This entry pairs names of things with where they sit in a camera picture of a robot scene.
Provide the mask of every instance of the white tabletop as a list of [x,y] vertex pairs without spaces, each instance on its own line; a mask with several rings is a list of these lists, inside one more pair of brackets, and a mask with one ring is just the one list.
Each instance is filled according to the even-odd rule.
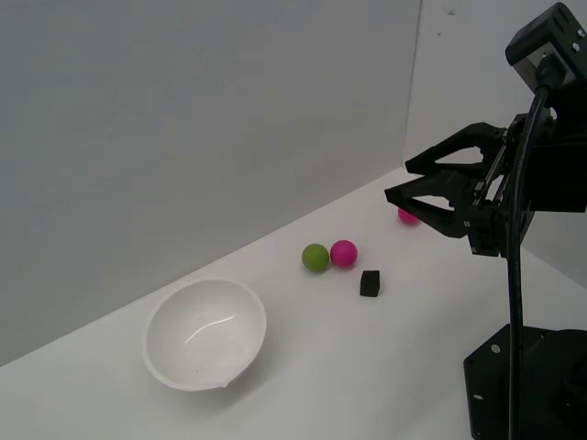
[[[470,438],[461,363],[507,321],[505,263],[401,225],[383,190],[406,178],[395,170],[0,368],[0,436]],[[301,268],[305,245],[341,238],[359,247],[355,269]],[[583,288],[526,252],[523,265],[527,325],[587,328]],[[379,298],[359,297],[363,270],[382,272]],[[259,294],[265,344],[226,389],[167,389],[143,365],[143,326],[166,292],[208,276]]]

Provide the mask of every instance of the ball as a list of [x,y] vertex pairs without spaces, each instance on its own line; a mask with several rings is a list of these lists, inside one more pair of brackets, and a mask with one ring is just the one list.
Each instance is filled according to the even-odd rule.
[[402,220],[402,222],[404,222],[407,225],[415,226],[418,223],[420,223],[420,220],[417,217],[404,211],[402,208],[397,209],[397,216],[400,217],[400,220]]
[[302,252],[302,263],[304,266],[313,272],[322,272],[328,266],[328,251],[322,245],[306,246]]
[[330,259],[340,268],[349,268],[355,264],[358,255],[357,247],[348,240],[337,241],[330,248]]

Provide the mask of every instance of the green ball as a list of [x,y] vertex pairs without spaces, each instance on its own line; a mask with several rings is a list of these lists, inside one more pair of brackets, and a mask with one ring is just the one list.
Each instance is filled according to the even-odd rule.
[[302,252],[302,263],[313,272],[326,270],[329,260],[328,250],[322,245],[309,245]]

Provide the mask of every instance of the white bowl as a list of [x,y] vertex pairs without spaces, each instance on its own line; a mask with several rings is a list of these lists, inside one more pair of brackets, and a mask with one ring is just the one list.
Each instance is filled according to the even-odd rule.
[[143,358],[155,378],[177,390],[226,387],[257,356],[266,328],[263,304],[249,287],[197,280],[155,309]]

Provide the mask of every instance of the black cable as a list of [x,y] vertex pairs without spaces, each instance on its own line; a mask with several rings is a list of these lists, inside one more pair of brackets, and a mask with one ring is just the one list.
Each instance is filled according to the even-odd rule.
[[520,145],[515,154],[510,182],[509,227],[507,231],[507,276],[510,298],[510,400],[509,440],[520,438],[520,400],[522,362],[524,356],[524,316],[522,307],[522,275],[520,261],[522,199],[524,176],[530,148],[537,134],[542,109],[548,99],[549,88],[538,87],[527,116]]

